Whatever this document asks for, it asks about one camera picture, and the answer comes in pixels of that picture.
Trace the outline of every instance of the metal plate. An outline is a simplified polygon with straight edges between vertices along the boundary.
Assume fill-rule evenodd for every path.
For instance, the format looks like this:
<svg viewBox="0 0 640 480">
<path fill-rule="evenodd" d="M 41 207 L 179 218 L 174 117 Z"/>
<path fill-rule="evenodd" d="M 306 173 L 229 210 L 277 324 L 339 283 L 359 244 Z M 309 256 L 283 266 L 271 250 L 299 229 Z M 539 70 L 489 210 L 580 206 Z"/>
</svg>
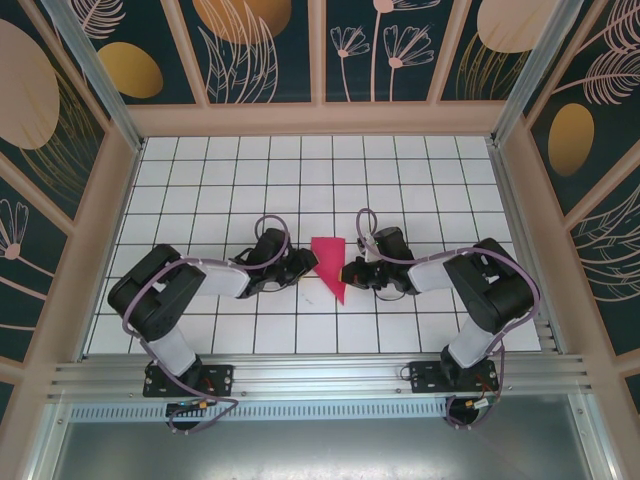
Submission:
<svg viewBox="0 0 640 480">
<path fill-rule="evenodd" d="M 142 396 L 147 398 L 168 398 L 168 397 L 193 397 L 191 393 L 185 392 L 171 380 L 167 379 L 162 370 L 157 365 L 149 365 L 145 368 L 144 388 Z M 233 365 L 203 365 L 203 378 L 200 388 L 203 393 L 218 397 L 228 397 L 231 395 L 233 385 Z"/>
<path fill-rule="evenodd" d="M 413 393 L 455 393 L 482 392 L 482 382 L 476 375 L 493 390 L 498 390 L 496 366 L 491 360 L 484 360 L 468 369 L 458 386 L 452 387 L 440 369 L 440 362 L 411 362 L 405 372 L 411 377 L 411 391 Z"/>
</svg>

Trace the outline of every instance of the pink triangle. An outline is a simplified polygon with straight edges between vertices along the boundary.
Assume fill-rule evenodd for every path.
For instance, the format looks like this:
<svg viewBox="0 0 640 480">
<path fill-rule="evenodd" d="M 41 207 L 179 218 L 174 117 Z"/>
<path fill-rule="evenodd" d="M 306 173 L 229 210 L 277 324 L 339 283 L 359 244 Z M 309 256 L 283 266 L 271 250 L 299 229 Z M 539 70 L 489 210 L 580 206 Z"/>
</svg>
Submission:
<svg viewBox="0 0 640 480">
<path fill-rule="evenodd" d="M 344 238 L 313 237 L 311 239 L 311 251 L 318 259 L 318 265 L 314 270 L 342 305 L 344 305 L 347 284 L 340 281 L 340 271 L 344 267 L 346 249 Z"/>
</svg>

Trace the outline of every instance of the purple cable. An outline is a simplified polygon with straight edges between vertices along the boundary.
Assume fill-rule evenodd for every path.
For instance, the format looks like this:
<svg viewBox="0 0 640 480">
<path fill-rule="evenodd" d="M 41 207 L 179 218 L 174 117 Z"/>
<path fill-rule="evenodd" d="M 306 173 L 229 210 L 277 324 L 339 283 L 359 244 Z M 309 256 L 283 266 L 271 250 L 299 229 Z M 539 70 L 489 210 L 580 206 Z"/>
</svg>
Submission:
<svg viewBox="0 0 640 480">
<path fill-rule="evenodd" d="M 371 245 L 369 245 L 366 242 L 366 239 L 362 234 L 362 229 L 360 228 L 360 218 L 362 217 L 363 213 L 369 214 L 373 219 L 373 228 L 371 229 L 371 235 L 373 235 L 376 229 L 378 228 L 378 218 L 376 217 L 375 212 L 369 208 L 360 209 L 360 211 L 358 211 L 358 215 L 356 215 L 356 231 L 358 232 L 358 239 L 360 240 L 360 242 L 362 242 L 364 247 L 369 252 L 371 252 L 376 257 L 381 258 L 382 260 L 385 260 L 390 263 L 396 263 L 399 265 L 417 265 L 419 263 L 438 260 L 439 258 L 449 257 L 452 255 L 459 255 L 461 253 L 479 253 L 481 255 L 486 255 L 488 257 L 495 258 L 496 260 L 510 266 L 524 279 L 525 282 L 527 282 L 527 285 L 531 289 L 531 293 L 533 295 L 533 307 L 531 308 L 529 313 L 524 317 L 522 317 L 521 319 L 505 325 L 505 327 L 495 336 L 493 341 L 489 344 L 489 346 L 485 350 L 485 355 L 492 355 L 493 354 L 492 351 L 494 347 L 499 342 L 502 342 L 502 339 L 507 333 L 509 333 L 514 328 L 518 328 L 520 325 L 528 322 L 538 314 L 538 311 L 540 310 L 540 291 L 538 290 L 538 286 L 536 285 L 536 282 L 533 280 L 533 278 L 531 278 L 531 276 L 520 265 L 518 265 L 516 262 L 514 262 L 510 258 L 507 258 L 504 255 L 500 255 L 499 253 L 492 252 L 491 250 L 485 250 L 484 248 L 477 248 L 477 247 L 457 248 L 455 250 L 448 250 L 446 252 L 436 253 L 434 255 L 428 255 L 426 257 L 418 258 L 416 260 L 399 260 L 396 258 L 387 257 L 386 255 L 382 255 L 380 252 L 373 249 L 373 247 L 371 247 Z M 495 353 L 498 353 L 498 352 L 500 352 L 500 379 L 499 379 L 497 397 L 500 398 L 500 395 L 502 394 L 502 382 L 504 380 L 504 361 L 505 361 L 504 345 L 502 345 Z M 455 399 L 456 399 L 456 396 L 454 395 L 447 400 L 447 407 L 445 410 L 446 412 L 445 420 L 452 427 L 459 427 L 460 425 L 463 425 L 463 424 L 458 422 L 455 418 L 451 417 L 449 413 L 451 410 L 451 404 Z M 489 412 L 485 413 L 485 415 L 477 422 L 476 426 L 484 423 L 486 418 L 488 417 L 488 414 Z M 468 430 L 471 430 L 470 425 L 467 425 L 467 428 Z"/>
<path fill-rule="evenodd" d="M 140 335 L 135 330 L 132 330 L 131 328 L 129 328 L 129 318 L 131 318 L 131 314 L 133 313 L 133 310 L 136 308 L 136 306 L 138 305 L 138 303 L 140 302 L 142 297 L 153 287 L 153 285 L 158 280 L 160 280 L 163 276 L 165 276 L 168 272 L 170 272 L 174 268 L 179 267 L 180 265 L 184 265 L 184 264 L 220 265 L 220 266 L 224 266 L 224 267 L 237 268 L 238 270 L 261 270 L 261 269 L 266 268 L 266 267 L 268 267 L 270 265 L 273 265 L 275 262 L 277 262 L 284 255 L 285 251 L 287 250 L 287 248 L 289 246 L 290 235 L 289 235 L 289 229 L 287 228 L 287 224 L 285 223 L 285 221 L 282 218 L 280 218 L 277 215 L 264 215 L 264 216 L 260 217 L 258 219 L 258 221 L 256 222 L 256 224 L 255 224 L 254 233 L 256 235 L 256 238 L 260 238 L 260 236 L 258 235 L 258 226 L 260 225 L 260 223 L 264 222 L 268 218 L 273 218 L 274 220 L 277 220 L 278 222 L 280 222 L 280 224 L 282 225 L 282 230 L 284 232 L 284 241 L 282 243 L 282 247 L 280 248 L 278 253 L 276 253 L 271 259 L 269 259 L 266 262 L 261 263 L 259 265 L 238 265 L 238 264 L 231 264 L 230 262 L 226 262 L 226 261 L 222 261 L 222 260 L 216 260 L 216 259 L 213 259 L 213 258 L 195 258 L 195 257 L 184 257 L 184 258 L 181 258 L 180 260 L 176 260 L 175 262 L 170 263 L 169 265 L 165 266 L 158 273 L 156 273 L 153 277 L 151 277 L 151 279 L 140 289 L 140 291 L 136 294 L 136 296 L 133 297 L 133 300 L 131 301 L 131 303 L 127 307 L 127 310 L 124 312 L 124 315 L 122 316 L 122 329 L 126 333 L 128 333 L 129 335 L 131 335 L 132 337 L 134 337 L 134 338 L 136 338 L 136 339 L 138 339 L 140 341 L 140 345 L 142 345 L 142 348 L 151 357 L 152 361 L 156 365 L 158 365 L 160 370 L 162 370 L 163 373 L 173 383 L 175 383 L 177 386 L 182 388 L 184 391 L 189 392 L 192 395 L 195 395 L 196 397 L 202 398 L 203 400 L 212 401 L 212 402 L 216 402 L 216 403 L 224 402 L 224 403 L 230 403 L 231 404 L 228 408 L 225 408 L 222 412 L 220 412 L 218 415 L 216 415 L 211 420 L 208 420 L 207 422 L 199 423 L 198 425 L 196 425 L 195 427 L 191 428 L 190 430 L 178 430 L 175 427 L 175 425 L 173 423 L 174 418 L 176 417 L 176 415 L 178 415 L 178 414 L 180 414 L 181 412 L 184 411 L 184 410 L 178 409 L 169 417 L 169 426 L 171 427 L 171 431 L 173 433 L 180 432 L 183 435 L 188 435 L 189 433 L 197 433 L 197 432 L 200 432 L 200 431 L 202 431 L 202 430 L 204 430 L 206 428 L 209 428 L 213 424 L 215 424 L 220 418 L 222 418 L 227 413 L 229 413 L 231 410 L 236 408 L 238 406 L 238 401 L 236 399 L 234 399 L 234 398 L 217 397 L 217 396 L 214 396 L 214 395 L 208 395 L 206 393 L 203 393 L 203 392 L 200 392 L 198 390 L 195 390 L 194 388 L 191 388 L 188 385 L 185 385 L 184 383 L 182 383 L 175 375 L 173 375 L 164 366 L 164 364 L 160 361 L 160 359 L 156 356 L 156 354 L 153 353 L 153 350 L 151 350 L 151 348 L 149 347 L 149 344 L 145 341 L 145 339 L 142 338 L 142 335 Z"/>
</svg>

